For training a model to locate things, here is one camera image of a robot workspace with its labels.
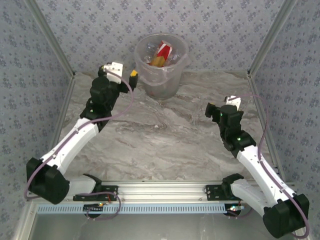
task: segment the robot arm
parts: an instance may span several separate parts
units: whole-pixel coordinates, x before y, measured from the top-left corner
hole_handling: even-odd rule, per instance
[[[45,160],[53,156],[52,160],[35,175],[28,188],[30,192],[53,204],[60,203],[66,196],[92,193],[96,187],[97,179],[92,176],[83,175],[69,181],[65,179],[64,174],[80,150],[108,123],[108,120],[94,123],[90,121],[111,117],[111,111],[120,92],[127,93],[129,91],[118,77],[107,74],[106,70],[122,76],[123,65],[112,62],[99,68],[98,77],[92,81],[91,97],[86,102],[85,109],[72,130],[51,151],[40,159],[31,158],[26,165],[27,180],[29,180],[33,172]],[[137,81],[138,74],[133,71],[129,79],[132,90],[137,86]]]
[[[205,115],[218,124],[224,147],[248,169],[261,191],[254,189],[240,174],[224,178],[222,189],[226,196],[238,197],[248,203],[262,216],[267,230],[275,238],[280,238],[305,227],[302,216],[283,190],[298,203],[306,217],[309,212],[309,201],[304,194],[297,195],[287,186],[263,156],[259,160],[256,142],[241,129],[240,121],[244,112],[238,110],[240,99],[229,100],[233,97],[227,97],[226,105],[221,107],[208,103]],[[263,169],[261,162],[280,183],[281,189]]]

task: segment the cable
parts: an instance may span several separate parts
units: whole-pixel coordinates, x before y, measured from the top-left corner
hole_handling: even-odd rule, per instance
[[[94,207],[90,207],[87,211],[86,211],[86,217],[88,218],[88,220],[93,220],[93,221],[104,221],[104,220],[110,220],[110,219],[113,219],[114,217],[116,217],[120,210],[121,210],[121,200],[120,200],[120,197],[115,194],[114,192],[111,192],[111,191],[101,191],[101,192],[94,192],[94,193],[80,193],[79,195],[80,196],[95,196],[95,195],[101,195],[101,194],[108,194],[108,195],[113,195],[115,196],[115,198],[118,200],[119,202],[119,206],[116,210],[116,212],[111,215],[111,216],[105,216],[105,217],[99,217],[99,218],[92,218],[92,217],[89,217],[89,212],[91,209],[93,209]]]
[[[106,73],[108,73],[108,74],[111,74],[111,75],[114,75],[114,76],[120,78],[121,81],[127,86],[127,88],[129,89],[129,92],[130,92],[130,94],[131,94],[131,101],[130,101],[129,106],[128,106],[124,111],[122,111],[122,112],[120,112],[120,113],[118,113],[118,114],[116,114],[116,115],[108,116],[108,117],[103,117],[103,118],[98,118],[98,119],[91,120],[91,121],[87,121],[87,122],[85,122],[84,124],[82,124],[81,126],[79,126],[78,129],[76,129],[75,131],[73,131],[73,132],[70,134],[70,136],[69,136],[65,141],[63,141],[59,147],[57,147],[57,149],[54,151],[54,153],[53,153],[48,159],[46,159],[45,161],[43,161],[43,162],[40,164],[40,166],[31,174],[29,180],[28,180],[27,183],[26,183],[26,188],[25,188],[25,190],[24,190],[24,192],[23,192],[23,196],[24,196],[25,199],[27,199],[27,200],[32,200],[32,199],[37,199],[37,198],[39,198],[39,196],[33,196],[33,197],[29,197],[29,196],[28,196],[28,189],[29,189],[29,187],[30,187],[30,185],[31,185],[31,182],[34,180],[34,178],[35,178],[35,176],[37,175],[37,173],[38,173],[49,161],[51,161],[51,160],[54,158],[54,157],[53,157],[54,155],[57,155],[57,154],[60,152],[60,150],[70,141],[70,139],[72,139],[72,137],[73,137],[74,135],[77,134],[77,132],[78,132],[79,130],[81,130],[82,128],[84,128],[84,127],[87,126],[88,124],[94,124],[94,123],[96,123],[96,122],[107,121],[107,120],[112,120],[112,119],[118,118],[118,117],[122,116],[123,114],[125,114],[125,113],[132,107],[132,104],[133,104],[133,102],[134,102],[134,92],[133,92],[131,86],[129,85],[129,83],[128,83],[122,76],[119,76],[118,74],[115,74],[115,73],[113,73],[113,72],[111,72],[111,71],[109,71],[109,70],[107,70],[107,69],[105,69],[104,71],[105,71]]]
[[[240,95],[240,96],[236,96],[236,97],[230,98],[229,100],[231,101],[231,100],[235,100],[235,99],[238,99],[238,98],[244,98],[244,97],[256,97],[256,98],[260,99],[263,102],[263,104],[264,104],[264,106],[266,108],[265,126],[264,126],[264,130],[263,130],[263,134],[262,134],[261,140],[260,140],[260,142],[258,144],[258,159],[259,159],[259,161],[261,163],[261,167],[264,169],[265,173],[274,182],[274,184],[281,190],[282,189],[281,184],[273,177],[273,175],[266,168],[266,165],[264,164],[264,162],[261,160],[262,143],[263,143],[263,141],[265,139],[265,136],[266,136],[266,133],[267,133],[268,124],[269,124],[268,104],[267,104],[267,102],[266,102],[266,100],[264,98],[262,98],[261,96],[256,95],[256,94],[244,94],[244,95]],[[301,209],[301,207],[298,205],[298,203],[290,196],[290,194],[285,189],[283,189],[282,192],[290,199],[290,201],[296,207],[298,212],[301,214],[301,217],[302,217],[302,219],[304,221],[304,224],[305,224],[305,233],[304,233],[304,235],[297,236],[294,233],[292,233],[292,235],[297,239],[305,239],[305,238],[307,238],[309,236],[309,233],[310,233],[310,225],[309,225],[308,219],[307,219],[304,211]]]
[[[232,211],[227,211],[229,214],[232,214],[232,215],[234,215],[232,218],[235,218],[235,219],[244,219],[244,218],[246,218],[246,217],[248,217],[250,214],[252,214],[252,211],[253,209],[252,209],[252,207],[250,208],[250,210],[245,214],[245,215],[242,215],[242,216],[239,216],[239,215],[237,215],[237,214],[235,214],[234,212],[232,212]]]

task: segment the white arm segment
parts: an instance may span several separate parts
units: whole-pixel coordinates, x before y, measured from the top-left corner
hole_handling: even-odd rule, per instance
[[[233,195],[244,200],[260,216],[265,214],[264,207],[269,207],[265,195],[250,185],[247,180],[239,179],[231,184]]]
[[[263,191],[267,206],[272,207],[278,204],[277,200],[285,201],[288,197],[277,187],[277,185],[272,181],[272,179],[267,175],[265,170],[262,168],[261,164],[259,163],[258,159],[258,147],[256,146],[248,146],[244,148],[244,151],[239,151],[236,158],[242,163],[246,169],[251,173],[256,183],[259,185],[261,190]],[[269,165],[266,159],[262,156],[261,160],[263,161],[264,165],[268,169],[268,171],[272,174],[272,176],[281,184],[282,189],[286,190],[286,192],[293,196],[295,191],[293,191],[288,185],[286,185],[281,178],[275,173],[273,168]],[[236,197],[241,198],[245,202],[252,202],[251,193],[246,196],[238,196],[234,194]]]
[[[78,194],[92,193],[96,186],[96,181],[86,175],[70,179],[69,181],[69,191],[66,198],[73,197]]]
[[[82,124],[90,121],[87,118],[78,119],[72,130],[47,154],[43,155],[41,159],[44,161],[48,159],[55,150]],[[59,153],[47,163],[49,166],[57,166],[57,169],[64,175],[69,167],[71,161],[80,152],[80,150],[89,142],[93,137],[99,133],[98,126],[94,123],[89,123],[82,128],[76,135],[74,135],[66,145],[59,151]]]

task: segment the patterned wallpaper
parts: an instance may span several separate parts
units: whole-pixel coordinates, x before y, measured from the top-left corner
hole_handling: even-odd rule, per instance
[[[310,200],[320,239],[320,2],[301,0],[254,77],[286,176]]]
[[[106,61],[134,67],[144,36],[189,44],[189,69],[247,69],[283,0],[36,0],[75,71]]]
[[[23,0],[1,0],[0,9],[0,240],[9,240],[26,162],[48,150],[69,77]]]

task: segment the marble surface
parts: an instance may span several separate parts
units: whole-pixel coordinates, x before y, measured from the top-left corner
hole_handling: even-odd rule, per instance
[[[75,86],[60,139],[79,118],[93,78],[75,75]],[[75,157],[66,175],[92,174],[102,180],[221,180],[233,173],[252,179],[222,143],[218,125],[205,117],[208,102],[224,104],[225,96],[250,92],[245,74],[184,72],[177,94],[168,100],[148,97],[138,83],[132,108],[110,121]],[[121,93],[112,114],[125,109]],[[259,143],[263,133],[252,98],[242,99],[242,128]],[[263,155],[270,161],[267,145]]]

